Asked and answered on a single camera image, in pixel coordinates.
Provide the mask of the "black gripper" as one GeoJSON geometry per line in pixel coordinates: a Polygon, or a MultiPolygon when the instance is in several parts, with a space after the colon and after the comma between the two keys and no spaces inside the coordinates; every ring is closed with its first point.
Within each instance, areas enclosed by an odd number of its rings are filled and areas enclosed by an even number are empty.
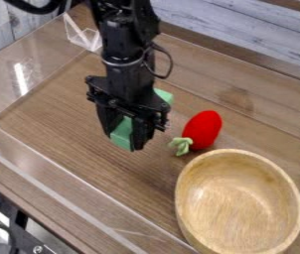
{"type": "Polygon", "coordinates": [[[139,78],[126,81],[123,78],[89,75],[84,82],[87,100],[95,104],[104,135],[110,136],[123,117],[130,117],[132,149],[142,150],[152,139],[154,131],[166,129],[171,110],[171,104],[154,92],[154,80],[139,78]]]}

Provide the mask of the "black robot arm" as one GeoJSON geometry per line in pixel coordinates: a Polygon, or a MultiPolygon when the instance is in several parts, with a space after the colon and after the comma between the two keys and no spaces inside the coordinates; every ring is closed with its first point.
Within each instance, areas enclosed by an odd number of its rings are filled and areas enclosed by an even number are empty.
{"type": "Polygon", "coordinates": [[[155,54],[164,49],[154,43],[159,18],[150,0],[87,0],[101,38],[100,60],[104,76],[89,75],[87,99],[95,103],[104,135],[120,148],[134,152],[163,131],[174,96],[154,87],[155,54]]]}

